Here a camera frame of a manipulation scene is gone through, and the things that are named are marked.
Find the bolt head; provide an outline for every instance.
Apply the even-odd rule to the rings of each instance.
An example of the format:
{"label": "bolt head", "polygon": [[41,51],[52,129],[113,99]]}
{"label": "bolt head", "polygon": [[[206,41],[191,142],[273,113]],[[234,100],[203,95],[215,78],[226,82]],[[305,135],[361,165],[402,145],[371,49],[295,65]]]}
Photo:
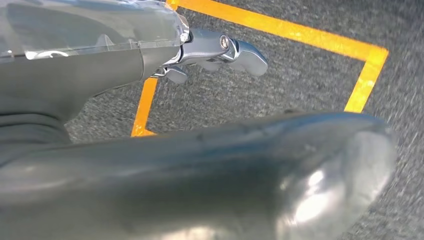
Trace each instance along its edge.
{"label": "bolt head", "polygon": [[220,45],[223,50],[227,50],[230,47],[230,39],[226,35],[222,35],[220,38]]}

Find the gray carpet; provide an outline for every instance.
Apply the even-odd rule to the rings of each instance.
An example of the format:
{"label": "gray carpet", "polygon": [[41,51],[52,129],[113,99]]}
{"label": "gray carpet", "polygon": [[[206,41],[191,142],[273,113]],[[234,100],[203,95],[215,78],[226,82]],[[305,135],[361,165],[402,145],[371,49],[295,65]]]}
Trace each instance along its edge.
{"label": "gray carpet", "polygon": [[[383,46],[390,56],[365,112],[396,130],[393,183],[341,239],[424,239],[424,2],[418,0],[222,0],[234,6]],[[193,27],[224,31],[258,46],[270,69],[260,78],[229,68],[187,69],[184,85],[161,80],[148,128],[157,133],[210,127],[288,108],[342,111],[363,62],[188,10]],[[141,84],[92,99],[67,125],[75,142],[129,136]]]}

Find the metal bracket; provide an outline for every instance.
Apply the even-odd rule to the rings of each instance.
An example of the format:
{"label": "metal bracket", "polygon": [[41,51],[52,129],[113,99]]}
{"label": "metal bracket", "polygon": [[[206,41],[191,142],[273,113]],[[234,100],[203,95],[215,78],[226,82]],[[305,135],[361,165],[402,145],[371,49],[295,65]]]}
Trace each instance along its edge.
{"label": "metal bracket", "polygon": [[217,71],[222,64],[227,64],[253,76],[262,76],[268,69],[267,60],[253,45],[220,32],[195,28],[191,29],[178,54],[164,63],[152,77],[166,77],[175,83],[185,83],[187,74],[179,66],[193,64],[208,71]]}

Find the screw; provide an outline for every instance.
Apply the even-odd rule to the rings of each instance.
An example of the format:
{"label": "screw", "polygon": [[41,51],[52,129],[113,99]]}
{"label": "screw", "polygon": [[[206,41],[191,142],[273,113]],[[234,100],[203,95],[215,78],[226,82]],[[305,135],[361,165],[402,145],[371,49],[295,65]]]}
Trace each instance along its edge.
{"label": "screw", "polygon": [[181,35],[179,36],[179,39],[181,40],[181,42],[185,43],[190,39],[190,37],[188,33],[184,32],[184,33],[181,33]]}
{"label": "screw", "polygon": [[219,41],[223,50],[227,50],[230,47],[230,39],[228,36],[222,35]]}

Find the transparent plastic cover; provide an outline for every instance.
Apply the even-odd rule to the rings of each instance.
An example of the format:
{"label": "transparent plastic cover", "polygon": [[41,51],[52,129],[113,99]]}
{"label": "transparent plastic cover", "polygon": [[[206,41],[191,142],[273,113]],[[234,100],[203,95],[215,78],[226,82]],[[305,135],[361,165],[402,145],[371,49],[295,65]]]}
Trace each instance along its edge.
{"label": "transparent plastic cover", "polygon": [[0,63],[180,46],[188,35],[163,0],[0,0]]}

